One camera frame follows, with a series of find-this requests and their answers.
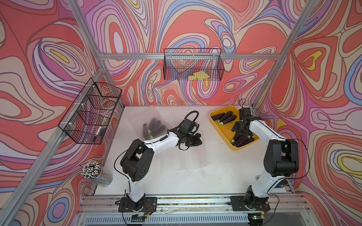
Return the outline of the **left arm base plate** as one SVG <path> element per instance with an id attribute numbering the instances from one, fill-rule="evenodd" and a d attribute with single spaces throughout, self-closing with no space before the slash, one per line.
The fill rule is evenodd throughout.
<path id="1" fill-rule="evenodd" d="M 143 197 L 138 202 L 134 202 L 130 197 L 126 196 L 115 202 L 118 205 L 119 213 L 153 213 L 156 211 L 157 198 Z"/>

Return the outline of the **clear zip-top bag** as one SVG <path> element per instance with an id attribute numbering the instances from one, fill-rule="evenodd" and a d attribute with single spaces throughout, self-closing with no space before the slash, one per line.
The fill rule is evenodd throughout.
<path id="1" fill-rule="evenodd" d="M 127 106 L 125 113 L 125 121 L 142 141 L 164 136 L 171 129 L 154 106 Z"/>

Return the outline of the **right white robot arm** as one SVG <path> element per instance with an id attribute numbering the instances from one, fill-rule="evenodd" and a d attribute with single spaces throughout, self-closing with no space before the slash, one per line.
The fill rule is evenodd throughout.
<path id="1" fill-rule="evenodd" d="M 287 139 L 269 127 L 259 116 L 253 116 L 249 107 L 239 110 L 239 121 L 232 128 L 240 135 L 257 135 L 266 145 L 263 160 L 264 171 L 249 188 L 243 198 L 251 211 L 266 204 L 269 192 L 280 181 L 299 170 L 299 146 L 296 140 Z"/>

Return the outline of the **dark purple eggplant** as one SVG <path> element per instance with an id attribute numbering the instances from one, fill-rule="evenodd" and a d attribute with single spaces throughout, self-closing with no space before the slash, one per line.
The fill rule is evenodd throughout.
<path id="1" fill-rule="evenodd" d="M 148 130 L 148 125 L 146 123 L 143 124 L 142 135 L 145 140 L 149 139 L 149 130 Z"/>

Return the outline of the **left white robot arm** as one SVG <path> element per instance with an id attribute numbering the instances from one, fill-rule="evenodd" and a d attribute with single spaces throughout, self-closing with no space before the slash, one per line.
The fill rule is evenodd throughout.
<path id="1" fill-rule="evenodd" d="M 153 157 L 173 147 L 187 151 L 191 147 L 202 145 L 198 130 L 197 122 L 183 119 L 178 126 L 167 129 L 154 139 L 149 141 L 136 139 L 132 142 L 120 161 L 123 174 L 129 181 L 128 198 L 131 201 L 138 203 L 144 198 L 142 180 L 149 172 Z"/>

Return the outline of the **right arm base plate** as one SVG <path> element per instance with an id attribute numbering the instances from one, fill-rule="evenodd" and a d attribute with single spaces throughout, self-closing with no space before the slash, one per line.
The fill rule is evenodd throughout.
<path id="1" fill-rule="evenodd" d="M 268 198 L 245 198 L 245 196 L 231 196 L 233 211 L 268 212 L 271 208 Z"/>

